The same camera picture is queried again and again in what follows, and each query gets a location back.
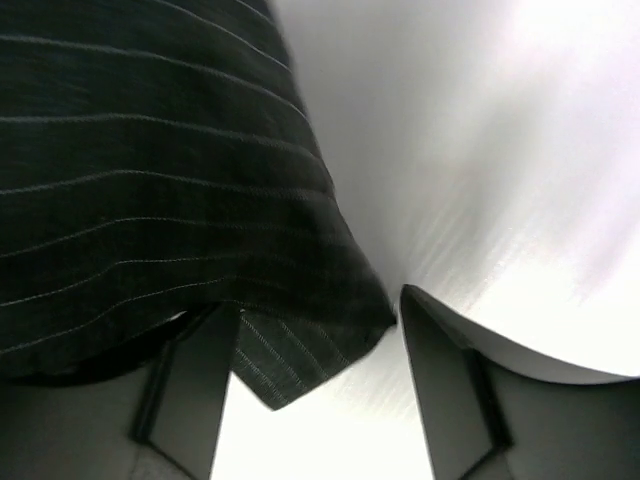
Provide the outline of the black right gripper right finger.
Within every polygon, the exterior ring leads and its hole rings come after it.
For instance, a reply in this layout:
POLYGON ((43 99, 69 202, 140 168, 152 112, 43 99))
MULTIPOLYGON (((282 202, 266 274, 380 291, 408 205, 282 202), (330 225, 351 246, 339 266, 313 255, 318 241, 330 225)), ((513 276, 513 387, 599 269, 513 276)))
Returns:
POLYGON ((413 285, 399 312, 435 478, 638 478, 637 378, 539 353, 413 285))

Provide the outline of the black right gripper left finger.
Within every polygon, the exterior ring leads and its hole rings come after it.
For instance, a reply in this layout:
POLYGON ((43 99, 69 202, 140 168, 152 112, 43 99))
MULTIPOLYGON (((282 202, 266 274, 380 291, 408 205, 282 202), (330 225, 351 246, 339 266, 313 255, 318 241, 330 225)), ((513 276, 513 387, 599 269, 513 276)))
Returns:
POLYGON ((215 458, 239 315, 186 314, 154 347, 1 385, 4 479, 207 479, 215 458))

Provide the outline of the dark striped shirt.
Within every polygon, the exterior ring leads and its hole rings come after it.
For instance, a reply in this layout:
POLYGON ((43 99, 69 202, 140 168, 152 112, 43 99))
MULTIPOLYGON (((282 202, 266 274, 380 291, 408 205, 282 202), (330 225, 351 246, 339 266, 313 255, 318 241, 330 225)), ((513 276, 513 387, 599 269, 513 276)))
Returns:
POLYGON ((275 410, 396 323, 270 3, 3 2, 2 377, 132 368, 208 314, 275 410))

